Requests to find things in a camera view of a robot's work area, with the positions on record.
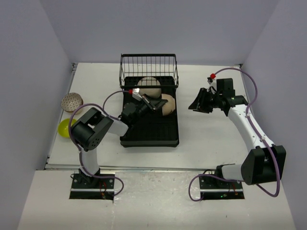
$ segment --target yellow plastic bowl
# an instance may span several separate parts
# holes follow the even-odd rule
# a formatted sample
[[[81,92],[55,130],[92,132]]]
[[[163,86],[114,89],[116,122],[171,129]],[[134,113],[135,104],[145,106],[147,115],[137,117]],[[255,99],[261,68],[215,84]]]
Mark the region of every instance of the yellow plastic bowl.
[[[76,119],[73,119],[71,122],[71,125],[76,122]],[[64,137],[64,138],[69,138],[69,132],[68,132],[68,123],[69,119],[62,120],[61,123],[58,126],[58,133]]]

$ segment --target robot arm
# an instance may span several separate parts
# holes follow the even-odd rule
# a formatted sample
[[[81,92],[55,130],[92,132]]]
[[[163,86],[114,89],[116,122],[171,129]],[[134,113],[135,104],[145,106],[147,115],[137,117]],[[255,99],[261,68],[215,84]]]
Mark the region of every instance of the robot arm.
[[[248,103],[243,96],[235,95],[232,79],[215,80],[208,78],[208,83],[210,87],[200,89],[197,98],[189,109],[202,113],[211,113],[214,108],[220,108],[237,127],[249,153],[242,164],[218,166],[217,172],[219,176],[227,180],[244,181],[249,185],[276,181],[276,171],[272,157],[248,118],[251,119],[257,131],[265,138],[273,151],[278,163],[280,177],[283,173],[286,156],[283,146],[276,146],[262,131],[254,116],[250,112],[246,114]]]
[[[92,174],[99,174],[97,162],[97,146],[100,144],[106,133],[113,133],[123,136],[144,115],[160,110],[167,100],[152,99],[146,95],[140,95],[139,89],[131,91],[135,102],[126,104],[122,110],[119,120],[104,116],[95,108],[89,109],[71,127],[71,134],[77,144],[81,146],[81,156],[84,168]],[[90,175],[80,167],[80,174],[87,180]]]

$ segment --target black wire basket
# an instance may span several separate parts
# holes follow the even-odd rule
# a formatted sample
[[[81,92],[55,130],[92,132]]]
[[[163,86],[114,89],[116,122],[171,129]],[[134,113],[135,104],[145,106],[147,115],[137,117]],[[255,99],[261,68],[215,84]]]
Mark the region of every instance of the black wire basket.
[[[177,88],[179,81],[176,55],[122,54],[119,84],[122,89]]]
[[[176,55],[123,54],[120,59],[119,83],[125,90],[161,88],[161,93],[171,95],[177,103],[176,89],[179,81]],[[125,93],[123,106],[134,100],[130,94]],[[170,115],[162,116],[162,113],[157,112],[142,117],[123,137],[120,137],[120,143],[124,147],[176,147],[179,144],[177,104],[175,111]]]

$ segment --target red connector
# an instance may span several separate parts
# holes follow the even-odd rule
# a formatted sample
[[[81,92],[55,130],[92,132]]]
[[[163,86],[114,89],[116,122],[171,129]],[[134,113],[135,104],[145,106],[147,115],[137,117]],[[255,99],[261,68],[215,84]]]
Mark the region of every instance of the red connector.
[[[210,78],[213,80],[214,78],[216,77],[216,75],[214,74],[214,73],[212,73],[211,75],[210,75]]]

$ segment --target wire basket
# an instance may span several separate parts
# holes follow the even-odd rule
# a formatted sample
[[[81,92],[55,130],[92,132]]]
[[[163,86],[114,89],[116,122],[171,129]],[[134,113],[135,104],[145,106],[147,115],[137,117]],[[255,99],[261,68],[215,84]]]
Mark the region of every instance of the wire basket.
[[[179,81],[176,55],[122,54],[119,84],[122,89],[177,88]]]

